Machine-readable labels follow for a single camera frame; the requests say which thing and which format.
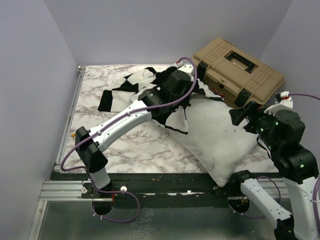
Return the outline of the white pillow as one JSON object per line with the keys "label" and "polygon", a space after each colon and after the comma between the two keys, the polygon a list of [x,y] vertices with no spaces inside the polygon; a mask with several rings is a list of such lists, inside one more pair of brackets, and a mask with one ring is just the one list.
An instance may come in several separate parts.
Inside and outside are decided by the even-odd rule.
{"label": "white pillow", "polygon": [[256,146],[256,135],[244,130],[243,120],[234,126],[230,107],[222,101],[193,95],[185,110],[187,134],[170,135],[192,153],[219,187],[224,187],[237,165]]}

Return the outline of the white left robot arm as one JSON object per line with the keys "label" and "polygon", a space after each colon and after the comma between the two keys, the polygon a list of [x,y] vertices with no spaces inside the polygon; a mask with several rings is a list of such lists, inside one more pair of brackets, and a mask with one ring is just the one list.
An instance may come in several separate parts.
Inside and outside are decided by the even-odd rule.
{"label": "white left robot arm", "polygon": [[170,91],[164,87],[144,90],[129,107],[100,126],[76,130],[75,150],[94,183],[93,191],[97,196],[106,197],[111,190],[111,179],[106,169],[108,159],[104,151],[133,128],[170,112],[192,91],[193,87],[189,90],[180,88]]}

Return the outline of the black and white checkered pillowcase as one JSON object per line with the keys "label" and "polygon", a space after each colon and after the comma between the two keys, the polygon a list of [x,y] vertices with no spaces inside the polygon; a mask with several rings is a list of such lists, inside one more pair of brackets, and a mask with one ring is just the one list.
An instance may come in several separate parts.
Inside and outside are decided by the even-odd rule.
{"label": "black and white checkered pillowcase", "polygon": [[[161,72],[157,72],[153,67],[146,67],[140,71],[121,77],[103,91],[98,111],[109,113],[119,113],[123,111],[137,100],[143,91],[164,87],[164,83],[168,76],[178,67],[180,66],[173,65]],[[194,80],[193,78],[191,86],[194,88],[190,95],[188,106],[180,106],[177,110],[161,114],[152,120],[163,128],[187,134],[188,124],[186,109],[191,106],[193,95],[199,95],[211,100],[223,102],[223,98],[214,94],[202,81]]]}

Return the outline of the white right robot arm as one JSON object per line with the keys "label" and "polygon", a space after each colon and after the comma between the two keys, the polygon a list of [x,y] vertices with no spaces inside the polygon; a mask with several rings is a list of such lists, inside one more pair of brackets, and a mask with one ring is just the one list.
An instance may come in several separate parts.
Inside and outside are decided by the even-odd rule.
{"label": "white right robot arm", "polygon": [[244,194],[271,223],[278,240],[318,240],[320,238],[320,173],[314,154],[300,144],[305,124],[291,107],[266,107],[255,101],[229,110],[231,122],[256,134],[270,151],[270,158],[288,190],[292,212],[282,208],[248,170],[232,175],[229,189]]}

